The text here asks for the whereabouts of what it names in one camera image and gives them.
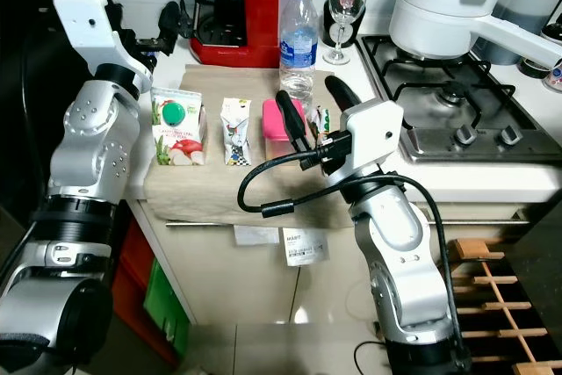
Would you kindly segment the wooden wine rack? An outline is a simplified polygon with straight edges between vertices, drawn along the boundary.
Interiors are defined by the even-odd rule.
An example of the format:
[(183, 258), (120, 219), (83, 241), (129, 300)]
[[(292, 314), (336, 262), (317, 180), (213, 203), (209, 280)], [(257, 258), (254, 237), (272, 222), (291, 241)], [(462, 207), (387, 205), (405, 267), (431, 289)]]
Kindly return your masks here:
[(562, 375), (562, 350), (539, 318), (501, 240), (447, 242), (471, 375)]

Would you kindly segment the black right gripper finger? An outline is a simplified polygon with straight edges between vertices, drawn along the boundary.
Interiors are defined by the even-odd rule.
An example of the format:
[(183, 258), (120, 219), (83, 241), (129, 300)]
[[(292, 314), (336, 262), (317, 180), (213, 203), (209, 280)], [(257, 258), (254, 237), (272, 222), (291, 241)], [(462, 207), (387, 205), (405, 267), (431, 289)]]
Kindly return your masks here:
[(304, 120), (304, 113), (298, 110), (299, 102), (293, 103), (288, 91), (278, 90), (276, 93), (277, 108), (281, 113), (286, 137), (296, 153), (313, 150), (313, 143), (306, 137), (308, 127)]
[(324, 85), (342, 113), (350, 113), (355, 106), (362, 104), (361, 98), (340, 77), (329, 75)]

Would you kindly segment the beige cloth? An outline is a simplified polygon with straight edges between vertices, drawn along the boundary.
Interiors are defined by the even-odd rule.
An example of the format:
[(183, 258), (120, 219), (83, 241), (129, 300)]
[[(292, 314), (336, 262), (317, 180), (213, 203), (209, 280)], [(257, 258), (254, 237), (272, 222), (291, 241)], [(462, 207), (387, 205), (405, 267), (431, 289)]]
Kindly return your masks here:
[(144, 198), (156, 217), (165, 220), (241, 224), (289, 229), (349, 229), (352, 221), (348, 204), (333, 194), (300, 204), (290, 214), (264, 218), (257, 212), (244, 212), (236, 201), (248, 166), (224, 162), (220, 110), (226, 98), (249, 99), (249, 142), (253, 165), (268, 161), (268, 142), (261, 129), (261, 109), (265, 99), (276, 96), (277, 69), (225, 69), (207, 65), (185, 66), (181, 82), (174, 89), (197, 91), (207, 115), (207, 162), (201, 166), (165, 166), (152, 163), (144, 181)]

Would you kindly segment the apple juice carton green cap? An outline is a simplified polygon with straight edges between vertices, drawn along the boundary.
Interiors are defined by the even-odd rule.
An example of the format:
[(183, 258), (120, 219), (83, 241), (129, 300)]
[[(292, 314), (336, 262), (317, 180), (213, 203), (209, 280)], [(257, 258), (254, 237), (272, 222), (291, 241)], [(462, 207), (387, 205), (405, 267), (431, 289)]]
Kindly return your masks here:
[(153, 87), (151, 126), (158, 165), (205, 165), (207, 122), (200, 93)]

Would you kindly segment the clear water bottle blue cap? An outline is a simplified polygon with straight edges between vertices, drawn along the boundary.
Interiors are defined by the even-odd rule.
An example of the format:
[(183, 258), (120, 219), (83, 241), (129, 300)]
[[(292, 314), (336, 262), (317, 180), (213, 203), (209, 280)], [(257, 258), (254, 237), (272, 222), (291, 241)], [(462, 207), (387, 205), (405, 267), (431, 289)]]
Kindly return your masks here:
[(312, 0), (289, 0), (278, 20), (278, 83), (305, 111), (312, 109), (318, 18)]

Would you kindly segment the red coffee machine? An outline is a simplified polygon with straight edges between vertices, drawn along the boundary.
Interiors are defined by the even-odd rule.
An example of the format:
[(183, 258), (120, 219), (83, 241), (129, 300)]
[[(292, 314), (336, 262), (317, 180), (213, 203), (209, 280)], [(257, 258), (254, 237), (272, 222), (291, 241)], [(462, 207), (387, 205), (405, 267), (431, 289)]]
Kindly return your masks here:
[(190, 49), (205, 65), (278, 66), (278, 0), (196, 0)]

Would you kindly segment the clear container pink lid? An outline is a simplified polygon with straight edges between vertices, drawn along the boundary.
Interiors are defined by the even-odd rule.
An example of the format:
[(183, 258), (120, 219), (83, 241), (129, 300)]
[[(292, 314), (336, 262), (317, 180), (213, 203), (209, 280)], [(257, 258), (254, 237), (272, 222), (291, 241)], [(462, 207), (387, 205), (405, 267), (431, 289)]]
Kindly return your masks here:
[(300, 148), (294, 149), (292, 138), (286, 132), (285, 117), (278, 109), (276, 99), (265, 99), (262, 106), (262, 133), (265, 161), (314, 148), (309, 130), (304, 125), (304, 139), (299, 140)]

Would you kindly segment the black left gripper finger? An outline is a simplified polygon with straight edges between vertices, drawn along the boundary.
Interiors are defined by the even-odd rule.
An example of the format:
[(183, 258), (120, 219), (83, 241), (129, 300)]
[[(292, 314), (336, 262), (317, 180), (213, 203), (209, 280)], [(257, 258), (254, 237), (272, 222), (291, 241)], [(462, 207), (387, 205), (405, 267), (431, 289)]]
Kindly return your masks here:
[(155, 46), (161, 53), (173, 53), (174, 46), (177, 44), (177, 39), (179, 39), (180, 20), (181, 10), (179, 3), (166, 3), (158, 18), (158, 34), (154, 38)]

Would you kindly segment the plain white paper label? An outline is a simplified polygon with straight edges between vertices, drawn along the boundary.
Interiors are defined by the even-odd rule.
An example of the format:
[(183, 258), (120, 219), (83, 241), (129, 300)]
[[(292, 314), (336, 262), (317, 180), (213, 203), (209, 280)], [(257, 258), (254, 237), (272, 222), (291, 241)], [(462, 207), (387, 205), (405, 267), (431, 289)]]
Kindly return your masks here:
[(237, 246), (277, 245), (277, 227), (233, 226)]

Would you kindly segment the small white drink carton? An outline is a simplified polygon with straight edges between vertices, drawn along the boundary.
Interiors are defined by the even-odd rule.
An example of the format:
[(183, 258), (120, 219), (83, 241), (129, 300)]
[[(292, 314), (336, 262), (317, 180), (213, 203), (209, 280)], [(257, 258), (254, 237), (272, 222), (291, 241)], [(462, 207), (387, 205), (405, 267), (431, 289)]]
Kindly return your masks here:
[(224, 162), (228, 166), (253, 165), (250, 157), (249, 99), (226, 97), (220, 111), (222, 121), (222, 145), (224, 145)]

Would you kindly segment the steel gas hob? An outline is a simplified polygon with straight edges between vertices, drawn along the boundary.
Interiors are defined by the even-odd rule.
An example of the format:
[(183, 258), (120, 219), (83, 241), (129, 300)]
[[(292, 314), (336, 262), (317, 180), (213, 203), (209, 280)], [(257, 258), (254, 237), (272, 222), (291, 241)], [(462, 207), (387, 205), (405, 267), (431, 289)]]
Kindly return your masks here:
[(357, 49), (378, 97), (404, 110), (399, 150), (416, 163), (562, 165), (562, 147), (531, 118), (516, 87), (473, 54), (432, 61), (361, 35)]

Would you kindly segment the printed white paper label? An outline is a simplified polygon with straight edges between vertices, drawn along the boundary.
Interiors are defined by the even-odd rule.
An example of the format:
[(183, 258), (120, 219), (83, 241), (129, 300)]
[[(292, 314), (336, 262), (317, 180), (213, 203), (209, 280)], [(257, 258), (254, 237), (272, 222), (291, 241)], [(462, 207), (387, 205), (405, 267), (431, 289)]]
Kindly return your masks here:
[(329, 259), (326, 229), (281, 229), (286, 265), (313, 265)]

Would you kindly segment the green plastic board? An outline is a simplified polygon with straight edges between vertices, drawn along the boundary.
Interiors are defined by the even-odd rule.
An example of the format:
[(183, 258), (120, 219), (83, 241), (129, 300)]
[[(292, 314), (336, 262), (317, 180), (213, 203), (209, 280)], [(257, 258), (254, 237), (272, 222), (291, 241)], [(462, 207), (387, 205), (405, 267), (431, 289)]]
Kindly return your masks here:
[(143, 307), (158, 327), (165, 342), (176, 352), (176, 356), (184, 357), (188, 347), (191, 322), (168, 276), (157, 260), (152, 263)]

